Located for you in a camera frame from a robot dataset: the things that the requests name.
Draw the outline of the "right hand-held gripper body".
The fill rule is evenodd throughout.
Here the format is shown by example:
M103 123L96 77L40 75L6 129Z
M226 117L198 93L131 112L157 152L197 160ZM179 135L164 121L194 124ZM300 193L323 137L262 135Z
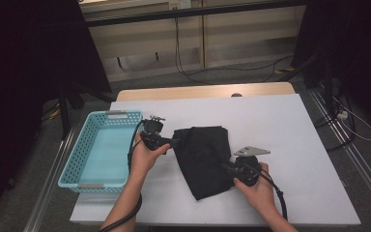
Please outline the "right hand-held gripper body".
M262 168L258 156L267 155L271 151L252 146L245 146L234 153L237 178L246 186L254 186L259 178Z

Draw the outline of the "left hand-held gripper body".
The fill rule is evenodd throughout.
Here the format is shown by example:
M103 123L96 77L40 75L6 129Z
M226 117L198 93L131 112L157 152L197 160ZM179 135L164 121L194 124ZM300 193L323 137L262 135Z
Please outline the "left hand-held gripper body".
M150 119L143 121L143 131L140 132L140 136L149 150L154 151L169 142L168 138L160 135L162 128L163 124L160 117L152 116Z

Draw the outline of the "black shorts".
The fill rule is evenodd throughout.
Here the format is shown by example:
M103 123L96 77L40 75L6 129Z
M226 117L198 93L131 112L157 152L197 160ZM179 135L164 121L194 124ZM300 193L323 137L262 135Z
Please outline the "black shorts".
M196 200L229 190L233 178L223 167L231 158L228 130L223 127L192 127L175 130L179 143L175 156Z

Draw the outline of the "light blue plastic basket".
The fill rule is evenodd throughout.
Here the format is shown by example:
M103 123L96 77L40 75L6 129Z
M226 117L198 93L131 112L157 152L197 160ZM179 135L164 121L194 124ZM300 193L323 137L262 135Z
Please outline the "light blue plastic basket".
M91 112L58 180L74 192L120 192L128 178L128 152L139 110Z

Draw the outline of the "person's left hand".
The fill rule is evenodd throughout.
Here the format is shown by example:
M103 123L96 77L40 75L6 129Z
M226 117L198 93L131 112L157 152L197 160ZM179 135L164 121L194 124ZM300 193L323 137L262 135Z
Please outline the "person's left hand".
M164 144L154 151L149 150L138 133L135 136L129 176L131 178L145 178L155 165L157 158L165 154L170 148L169 144Z

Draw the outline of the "person's right hand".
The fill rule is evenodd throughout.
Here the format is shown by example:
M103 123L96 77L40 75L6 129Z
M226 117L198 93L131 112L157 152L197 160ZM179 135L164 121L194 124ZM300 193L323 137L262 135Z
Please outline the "person's right hand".
M239 179L234 179L235 187L244 195L248 204L260 215L276 212L272 185L260 177L257 183L249 187Z

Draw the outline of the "wooden table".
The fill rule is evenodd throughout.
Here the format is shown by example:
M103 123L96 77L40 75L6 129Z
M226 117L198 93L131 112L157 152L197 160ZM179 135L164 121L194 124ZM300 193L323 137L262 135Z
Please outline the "wooden table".
M243 97L254 97L295 94L295 90L289 82L134 89L121 91L117 102L228 98L234 93L240 93Z

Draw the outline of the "white table cover sheet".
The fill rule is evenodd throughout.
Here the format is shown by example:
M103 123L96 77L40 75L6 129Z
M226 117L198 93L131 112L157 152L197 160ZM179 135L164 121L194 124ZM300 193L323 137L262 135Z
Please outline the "white table cover sheet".
M266 150L260 160L283 191L288 220L296 226L360 223L310 117L297 94L168 101L116 101L114 109L139 109L164 120L162 134L222 126L232 151ZM235 188L196 200L172 152L160 157L142 189L140 225L261 226L263 221Z

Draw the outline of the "black tripod stand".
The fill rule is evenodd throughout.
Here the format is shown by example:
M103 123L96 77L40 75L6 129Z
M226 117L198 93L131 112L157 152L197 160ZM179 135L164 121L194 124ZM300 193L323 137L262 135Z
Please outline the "black tripod stand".
M334 113L333 90L332 90L332 69L327 55L324 52L316 52L297 67L285 74L279 81L291 80L297 74L302 74L306 88L316 88L318 84L324 84L324 101L329 115Z
M63 139L65 139L71 131L68 105L70 105L73 109L81 109L85 105L85 101L81 97L81 93L89 94L90 96L104 102L114 102L114 99L112 97L109 97L104 93L95 91L82 84L78 84L73 81L62 82L59 85L58 101L63 126Z

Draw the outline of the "beige cabinet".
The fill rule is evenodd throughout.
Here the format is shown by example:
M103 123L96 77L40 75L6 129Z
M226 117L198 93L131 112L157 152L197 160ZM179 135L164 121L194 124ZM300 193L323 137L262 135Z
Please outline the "beige cabinet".
M84 18L169 11L170 0L79 0ZM191 0L191 8L260 0ZM179 68L192 71L268 61L294 52L304 6L92 27L111 82Z

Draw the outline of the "black horizontal bar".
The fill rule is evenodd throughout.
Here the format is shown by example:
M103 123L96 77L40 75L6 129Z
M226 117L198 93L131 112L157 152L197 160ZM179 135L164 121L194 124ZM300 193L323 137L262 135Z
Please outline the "black horizontal bar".
M191 8L185 10L171 10L146 14L95 17L94 19L87 19L86 25L88 27L98 27L199 15L218 15L246 11L288 8L296 6L305 6L308 3L308 1L309 0L262 0L255 3L231 4L213 7Z

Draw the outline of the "black curtain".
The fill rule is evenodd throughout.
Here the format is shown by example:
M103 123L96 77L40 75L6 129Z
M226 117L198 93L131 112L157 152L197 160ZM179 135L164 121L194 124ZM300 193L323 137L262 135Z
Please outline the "black curtain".
M297 37L293 67L311 56L305 83L315 86L326 64L332 76L371 117L371 0L309 0Z
M109 91L80 0L0 0L0 197L29 153L43 104Z

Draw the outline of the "aluminium floor rail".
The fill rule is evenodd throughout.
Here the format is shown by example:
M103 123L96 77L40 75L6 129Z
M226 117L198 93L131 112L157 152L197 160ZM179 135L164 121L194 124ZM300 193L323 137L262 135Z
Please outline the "aluminium floor rail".
M324 119L328 122L330 129L340 142L340 148L345 151L352 164L357 169L359 175L363 179L364 183L371 191L371 167L363 157L362 153L351 141L351 136L345 131L345 127L342 126L337 119L334 119L332 116L328 116L328 110L325 107L325 101L323 100L322 95L314 90L310 90L309 95L316 103L321 113L324 115Z
M61 174L61 168L65 162L66 156L68 155L68 150L70 149L74 134L75 127L72 127L69 132L62 136L59 149L53 163L51 164L43 188L22 232L39 232L52 193L57 186L57 181Z

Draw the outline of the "white wall socket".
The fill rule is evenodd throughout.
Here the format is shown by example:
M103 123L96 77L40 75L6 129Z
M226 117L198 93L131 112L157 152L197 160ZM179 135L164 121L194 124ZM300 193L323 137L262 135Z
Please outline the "white wall socket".
M168 6L170 10L190 9L191 0L170 0Z

